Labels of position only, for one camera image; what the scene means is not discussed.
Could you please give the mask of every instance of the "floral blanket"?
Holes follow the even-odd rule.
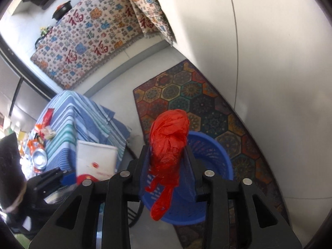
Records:
[[[31,60],[71,90],[136,40],[159,32],[173,41],[157,0],[82,0],[40,41]]]

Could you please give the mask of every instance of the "hexagon pattern rug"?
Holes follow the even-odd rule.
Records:
[[[150,127],[166,110],[187,112],[190,130],[216,139],[227,151],[234,179],[250,178],[288,222],[275,178],[253,138],[234,110],[202,73],[188,60],[150,79],[133,91],[138,116],[148,143]],[[231,248],[236,248],[235,218],[230,202]],[[183,248],[201,248],[204,223],[175,226]]]

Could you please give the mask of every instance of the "patterned throw blanket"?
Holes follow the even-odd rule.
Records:
[[[54,108],[51,127],[56,136],[46,141],[48,162],[45,171],[56,167],[75,170],[77,140],[117,147],[116,168],[119,167],[130,133],[125,125],[114,119],[113,111],[85,96],[64,91],[49,102],[37,123],[41,123],[48,108]]]
[[[31,60],[73,89],[136,40],[172,32],[157,0],[82,0],[40,41]]]

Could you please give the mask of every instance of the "white box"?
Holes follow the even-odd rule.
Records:
[[[93,142],[77,141],[76,177],[81,184],[85,179],[104,181],[115,174],[117,147]]]

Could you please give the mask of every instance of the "blue cloth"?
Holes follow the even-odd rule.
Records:
[[[60,167],[76,169],[76,141],[112,145],[118,148],[116,171],[121,163],[130,132],[114,119],[114,112],[73,91],[56,95],[46,106],[37,123],[41,123],[48,108],[54,109],[51,128],[56,136],[46,141],[48,162],[45,171]]]

